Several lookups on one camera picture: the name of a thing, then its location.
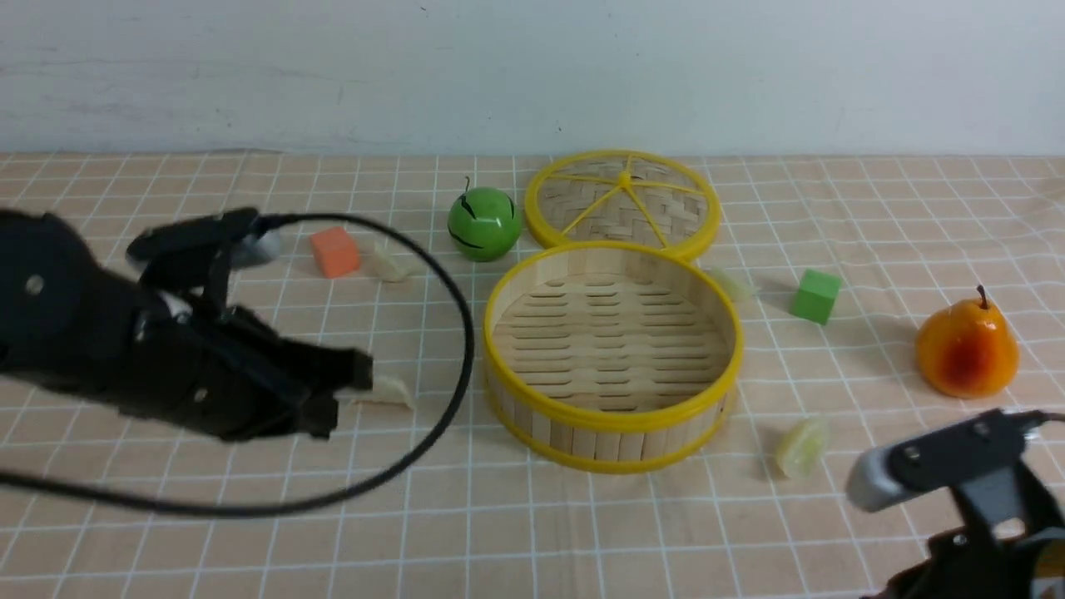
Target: screw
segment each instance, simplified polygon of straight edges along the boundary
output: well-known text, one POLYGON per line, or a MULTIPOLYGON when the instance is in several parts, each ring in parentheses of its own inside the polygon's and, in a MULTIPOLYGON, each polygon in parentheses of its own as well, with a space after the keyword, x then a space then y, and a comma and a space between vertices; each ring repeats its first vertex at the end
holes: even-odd
POLYGON ((30 295, 40 295, 45 289, 45 279, 40 275, 33 275, 26 279, 26 292, 30 295))

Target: orange pear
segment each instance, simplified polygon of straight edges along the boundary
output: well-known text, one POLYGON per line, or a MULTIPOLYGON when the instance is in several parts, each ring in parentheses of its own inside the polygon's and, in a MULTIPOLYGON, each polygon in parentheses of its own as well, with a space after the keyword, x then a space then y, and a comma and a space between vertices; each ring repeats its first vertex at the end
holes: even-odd
POLYGON ((1020 351, 998 306, 962 300, 931 317, 917 333, 917 365, 934 389, 958 399, 980 399, 1005 389, 1017 374, 1020 351))

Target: bamboo steamer basket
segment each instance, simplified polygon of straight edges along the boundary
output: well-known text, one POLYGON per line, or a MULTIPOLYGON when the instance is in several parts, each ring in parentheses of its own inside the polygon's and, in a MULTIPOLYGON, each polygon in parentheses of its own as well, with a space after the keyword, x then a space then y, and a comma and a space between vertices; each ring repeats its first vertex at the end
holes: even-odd
POLYGON ((659 469, 724 422, 743 355, 724 292, 688 262, 620 241, 512 269, 484 322, 486 399, 537 453, 605 473, 659 469))
POLYGON ((721 205, 704 177, 684 164, 626 149, 577 153, 529 181, 525 220, 541 246, 625 241, 684 261, 706 252, 721 205))

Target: yellow rim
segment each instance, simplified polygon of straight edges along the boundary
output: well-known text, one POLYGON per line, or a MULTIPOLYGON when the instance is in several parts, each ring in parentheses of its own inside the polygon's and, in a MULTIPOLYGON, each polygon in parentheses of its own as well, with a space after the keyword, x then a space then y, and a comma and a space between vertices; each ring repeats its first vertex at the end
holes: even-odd
POLYGON ((485 400, 488 405, 492 408, 495 417, 503 423, 503 426, 510 432, 511 435, 518 438, 521 442, 528 446, 528 448, 536 453, 542 455, 543 457, 558 463, 562 466, 570 468, 575 468, 577 470, 585 470, 587 472, 596 472, 600 474, 638 474, 640 472, 650 472, 652 470, 659 470, 667 466, 676 464, 684 458, 690 456, 691 454, 699 451, 701 447, 706 444, 718 430, 721 427, 722 423, 728 418, 728 414, 732 412, 733 400, 731 396, 726 395, 724 398, 724 409, 718 412, 717 418, 714 419, 714 424, 706 430, 705 433, 700 435, 698 439, 691 443, 681 448, 678 451, 671 453, 669 455, 663 455, 661 457, 656 457, 654 459, 645 459, 639 462, 606 462, 601 459, 591 459, 587 457, 577 457, 575 455, 570 455, 558 451, 557 449, 541 443, 532 437, 528 436, 527 433, 521 428, 514 426, 514 423, 510 421, 503 412, 499 407, 499 402, 492 394, 491 389, 485 389, 485 400))
POLYGON ((519 263, 506 275, 504 275, 499 282, 496 284, 495 289, 492 290, 492 295, 489 296, 488 306, 485 310, 485 320, 482 322, 481 329, 485 342, 485 353, 489 362, 488 366, 492 369, 492 372, 501 378, 504 387, 512 395, 514 395, 514 398, 528 404, 534 409, 552 420, 576 428, 588 428, 592 431, 641 433, 659 428, 668 428, 678 422, 688 420, 692 416, 702 412, 708 406, 721 401, 722 398, 725 396, 728 390, 736 385, 736 378, 739 376, 739 369, 743 361, 744 339, 739 314, 736 313, 736 309, 728 300, 728 296, 724 293, 724 291, 722 291, 718 284, 714 281, 714 279, 688 262, 662 254, 656 249, 620 241, 573 242, 568 245, 546 249, 519 263), (728 360, 728 366, 712 385, 704 389, 702 392, 688 398, 676 405, 659 410, 641 414, 605 414, 601 411, 580 409, 558 400, 553 400, 530 387, 507 367, 506 362, 504 362, 503 358, 499 356, 499 352, 496 349, 495 343, 492 341, 492 326, 490 322, 492 312, 495 311, 495 303, 498 300, 499 293, 511 281, 511 279, 518 276, 519 273, 532 266, 539 260, 548 258, 556 254, 590 248, 613 248, 628 252, 639 252, 654 256, 660 260, 669 260, 678 264, 681 268, 686 269, 704 285, 712 289, 719 297, 721 297, 722 304, 728 311, 728 319, 732 321, 733 329, 736 331, 736 346, 733 351, 732 358, 728 360))
POLYGON ((666 254, 689 262, 699 258, 706 249, 714 243, 714 238, 717 236, 718 227, 721 225, 721 204, 718 199, 717 193, 714 188, 706 181, 706 179, 695 173, 691 168, 688 168, 684 164, 676 162, 675 160, 670 160, 660 156, 653 153, 636 151, 636 150, 625 150, 625 149, 613 149, 613 150, 599 150, 589 151, 585 153, 573 155, 563 159, 560 159, 552 164, 547 165, 529 182, 528 190, 525 192, 525 221, 528 224, 529 232, 532 238, 543 246, 544 248, 557 247, 560 245, 569 245, 575 243, 573 240, 566 237, 578 222, 583 221, 586 216, 594 212, 606 199, 610 196, 617 195, 619 193, 624 193, 629 199, 636 205, 637 209, 643 213, 644 217, 648 220, 648 225, 654 231, 655 237, 662 244, 661 248, 656 248, 657 252, 666 254), (559 168, 571 165, 575 162, 580 162, 581 160, 588 160, 592 158, 603 158, 608 156, 624 156, 626 157, 625 168, 619 176, 618 180, 610 180, 600 177, 586 177, 581 175, 555 175, 559 168), (692 181, 695 182, 695 189, 686 189, 678 185, 673 185, 671 183, 659 183, 657 181, 634 181, 628 172, 628 167, 633 162, 634 158, 640 158, 649 162, 657 162, 659 164, 669 166, 674 171, 687 175, 692 181), (594 203, 592 203, 588 208, 586 208, 576 218, 573 220, 567 227, 562 230, 556 229, 553 225, 547 223, 544 218, 543 213, 540 211, 540 203, 537 197, 540 194, 540 185, 543 184, 547 179, 564 179, 573 181, 589 181, 595 183, 603 183, 607 185, 613 185, 609 192, 601 196, 594 203), (678 191, 687 191, 702 194, 706 198, 707 214, 706 220, 703 221, 702 226, 695 231, 694 234, 688 239, 682 241, 681 243, 671 245, 666 236, 662 234, 661 230, 655 224, 654 218, 648 213, 646 207, 640 201, 640 198, 636 195, 635 188, 669 188, 678 191))

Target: lemon slice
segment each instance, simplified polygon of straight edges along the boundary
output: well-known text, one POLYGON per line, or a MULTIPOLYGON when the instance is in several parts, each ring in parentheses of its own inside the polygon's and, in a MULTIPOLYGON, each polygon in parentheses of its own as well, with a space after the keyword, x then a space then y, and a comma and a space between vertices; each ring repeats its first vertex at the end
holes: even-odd
POLYGON ((796 424, 776 447, 776 466, 789 479, 808 476, 829 447, 829 421, 815 416, 796 424))

